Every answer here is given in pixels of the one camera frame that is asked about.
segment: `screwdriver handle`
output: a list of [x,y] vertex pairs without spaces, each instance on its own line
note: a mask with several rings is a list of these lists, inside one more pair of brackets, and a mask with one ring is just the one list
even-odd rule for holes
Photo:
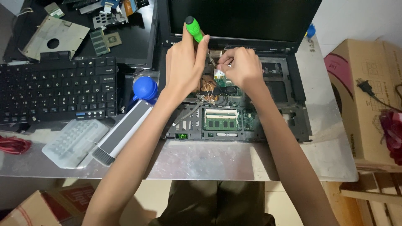
[[197,42],[200,42],[202,40],[203,36],[200,25],[194,17],[188,16],[186,18],[186,28]]

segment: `metal table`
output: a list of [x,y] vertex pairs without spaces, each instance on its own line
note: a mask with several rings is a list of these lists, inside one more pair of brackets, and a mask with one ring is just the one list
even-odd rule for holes
[[[352,152],[315,36],[303,40],[296,58],[313,132],[313,141],[300,146],[321,181],[357,181]],[[108,167],[96,160],[82,169],[58,168],[41,151],[55,134],[41,129],[30,136],[18,135],[32,140],[33,146],[20,156],[0,152],[0,176],[99,179],[105,175]],[[145,179],[279,181],[266,144],[175,140],[159,142]]]

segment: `green screwdriver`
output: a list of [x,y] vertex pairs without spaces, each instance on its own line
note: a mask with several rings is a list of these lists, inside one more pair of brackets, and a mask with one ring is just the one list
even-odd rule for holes
[[[186,28],[198,43],[202,40],[203,36],[200,29],[200,25],[198,24],[197,20],[194,17],[188,16],[186,18]],[[209,54],[209,50],[207,55],[213,66],[216,67],[215,62],[213,61],[211,55]]]

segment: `person's pants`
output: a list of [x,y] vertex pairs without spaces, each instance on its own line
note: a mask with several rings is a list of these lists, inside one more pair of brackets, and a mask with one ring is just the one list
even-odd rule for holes
[[264,209],[264,182],[172,181],[168,206],[148,226],[274,226]]

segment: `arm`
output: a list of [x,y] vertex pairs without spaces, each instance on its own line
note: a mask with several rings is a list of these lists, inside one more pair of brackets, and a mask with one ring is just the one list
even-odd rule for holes
[[283,188],[303,225],[339,226],[314,169],[263,81],[258,56],[252,49],[236,48],[226,51],[218,63],[218,69],[253,101]]
[[193,37],[183,28],[183,40],[166,55],[166,86],[154,108],[124,146],[96,189],[83,226],[116,226],[141,184],[159,137],[177,106],[194,90],[204,69],[209,35],[194,54]]

